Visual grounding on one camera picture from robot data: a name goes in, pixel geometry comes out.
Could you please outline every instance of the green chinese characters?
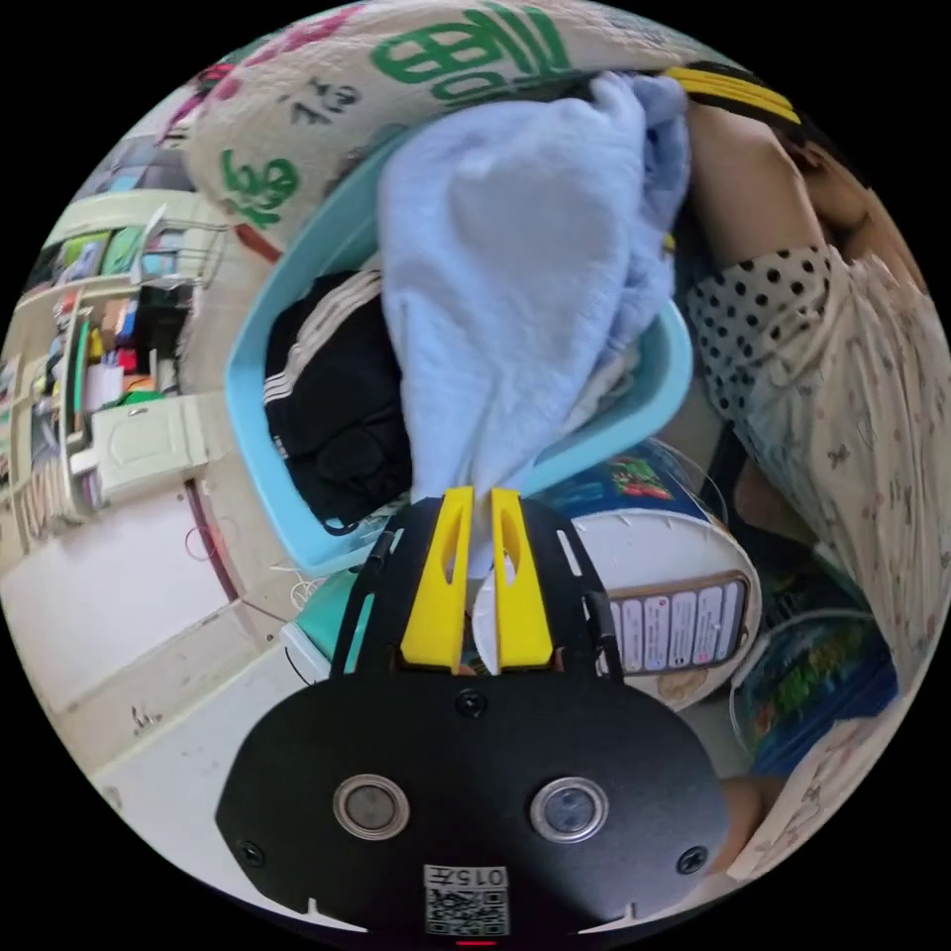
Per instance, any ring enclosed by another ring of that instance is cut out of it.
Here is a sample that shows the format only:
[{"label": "green chinese characters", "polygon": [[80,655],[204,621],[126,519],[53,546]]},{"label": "green chinese characters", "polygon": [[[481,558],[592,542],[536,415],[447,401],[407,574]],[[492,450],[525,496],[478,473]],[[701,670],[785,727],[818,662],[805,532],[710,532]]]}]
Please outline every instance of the green chinese characters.
[{"label": "green chinese characters", "polygon": [[228,208],[247,218],[262,231],[280,221],[276,209],[300,187],[300,175],[294,163],[273,158],[263,169],[250,165],[234,166],[234,152],[221,153],[221,174],[230,196]]},{"label": "green chinese characters", "polygon": [[498,3],[482,6],[462,11],[460,22],[390,37],[373,50],[370,61],[396,82],[432,83],[432,95],[449,104],[510,92],[509,79],[497,69],[503,63],[520,74],[511,82],[515,87],[577,75],[555,24],[542,10],[524,7],[519,16]]},{"label": "green chinese characters", "polygon": [[780,716],[800,709],[814,691],[838,685],[845,666],[861,651],[865,631],[859,624],[850,624],[835,636],[820,640],[798,658],[777,688],[776,708]]}]

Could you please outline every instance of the screw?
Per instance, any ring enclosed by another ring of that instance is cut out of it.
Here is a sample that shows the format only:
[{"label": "screw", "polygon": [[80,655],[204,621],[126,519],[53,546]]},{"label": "screw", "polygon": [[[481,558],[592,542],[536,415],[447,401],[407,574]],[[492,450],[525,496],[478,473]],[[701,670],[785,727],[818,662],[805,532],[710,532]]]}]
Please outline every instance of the screw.
[{"label": "screw", "polygon": [[264,864],[264,852],[254,842],[239,842],[238,852],[245,865],[259,869]]},{"label": "screw", "polygon": [[477,690],[463,690],[456,697],[456,712],[460,716],[476,719],[488,710],[488,701]]},{"label": "screw", "polygon": [[707,851],[702,845],[687,849],[677,860],[677,871],[681,875],[692,875],[706,865]]}]

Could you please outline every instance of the white wall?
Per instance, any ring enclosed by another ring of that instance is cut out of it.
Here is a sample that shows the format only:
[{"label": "white wall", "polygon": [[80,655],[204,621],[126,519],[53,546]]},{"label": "white wall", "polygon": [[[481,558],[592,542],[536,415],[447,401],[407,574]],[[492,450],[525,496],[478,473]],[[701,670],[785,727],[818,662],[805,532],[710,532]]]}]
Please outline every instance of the white wall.
[{"label": "white wall", "polygon": [[[44,246],[93,231],[110,231],[128,225],[145,227],[162,205],[167,219],[216,226],[225,223],[215,206],[197,192],[137,188],[74,201],[63,209]],[[198,238],[189,235],[187,246],[196,247]]]},{"label": "white wall", "polygon": [[139,136],[156,136],[164,131],[175,110],[185,102],[194,90],[190,86],[180,86],[168,93],[161,102],[144,115],[122,138],[135,139]]}]

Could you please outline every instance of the printed label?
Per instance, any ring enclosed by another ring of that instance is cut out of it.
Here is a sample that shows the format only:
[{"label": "printed label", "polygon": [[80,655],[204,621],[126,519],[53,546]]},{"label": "printed label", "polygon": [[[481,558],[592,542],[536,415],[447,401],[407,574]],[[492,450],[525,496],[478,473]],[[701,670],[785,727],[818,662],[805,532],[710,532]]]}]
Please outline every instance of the printed label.
[{"label": "printed label", "polygon": [[[621,606],[620,604],[615,604],[611,601],[611,620],[614,622],[614,636],[617,638],[617,652],[621,655],[621,666],[624,666],[624,636],[622,634],[623,621],[621,619]],[[600,662],[603,664],[604,669],[607,670],[607,665],[604,663],[604,655],[600,657]]]},{"label": "printed label", "polygon": [[423,887],[428,934],[497,937],[509,933],[504,867],[424,865]]},{"label": "printed label", "polygon": [[[449,105],[472,105],[579,74],[543,11],[530,6],[516,11],[493,2],[481,7],[461,10],[455,22],[390,37],[373,50],[370,62],[395,82],[431,83],[433,98]],[[511,80],[499,71],[513,67],[520,75]]]},{"label": "printed label", "polygon": [[722,612],[723,588],[705,587],[697,600],[696,639],[693,644],[695,664],[709,664],[713,660]]},{"label": "printed label", "polygon": [[624,669],[639,674],[644,669],[644,608],[639,600],[625,601],[623,610]]},{"label": "printed label", "polygon": [[675,594],[672,600],[671,654],[673,668],[688,667],[693,659],[693,625],[696,595],[692,591]]},{"label": "printed label", "polygon": [[733,644],[733,634],[737,626],[737,610],[740,601],[740,585],[731,581],[726,586],[726,597],[723,603],[723,617],[720,621],[720,636],[716,645],[716,659],[725,661],[730,654]]},{"label": "printed label", "polygon": [[670,599],[665,596],[647,598],[644,602],[644,615],[645,666],[649,671],[665,670],[671,639]]}]

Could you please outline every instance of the white stripe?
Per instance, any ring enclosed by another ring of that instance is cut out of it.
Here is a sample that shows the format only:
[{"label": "white stripe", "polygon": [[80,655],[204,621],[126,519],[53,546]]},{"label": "white stripe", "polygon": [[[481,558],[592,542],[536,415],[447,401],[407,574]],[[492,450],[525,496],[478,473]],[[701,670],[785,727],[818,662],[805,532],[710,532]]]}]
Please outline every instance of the white stripe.
[{"label": "white stripe", "polygon": [[290,395],[304,368],[343,322],[379,296],[379,285],[378,270],[358,271],[317,304],[297,331],[297,340],[287,354],[283,371],[264,381],[264,405]]}]

